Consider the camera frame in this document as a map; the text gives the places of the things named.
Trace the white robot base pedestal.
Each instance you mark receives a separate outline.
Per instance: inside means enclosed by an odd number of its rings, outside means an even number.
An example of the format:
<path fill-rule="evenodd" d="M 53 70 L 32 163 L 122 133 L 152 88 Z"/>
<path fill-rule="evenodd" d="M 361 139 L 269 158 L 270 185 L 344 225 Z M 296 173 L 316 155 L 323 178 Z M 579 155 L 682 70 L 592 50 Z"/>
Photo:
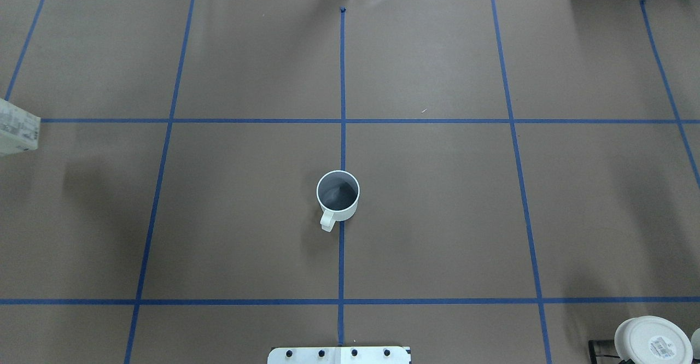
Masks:
<path fill-rule="evenodd" d="M 411 363 L 409 347 L 280 347 L 274 348 L 267 363 Z"/>

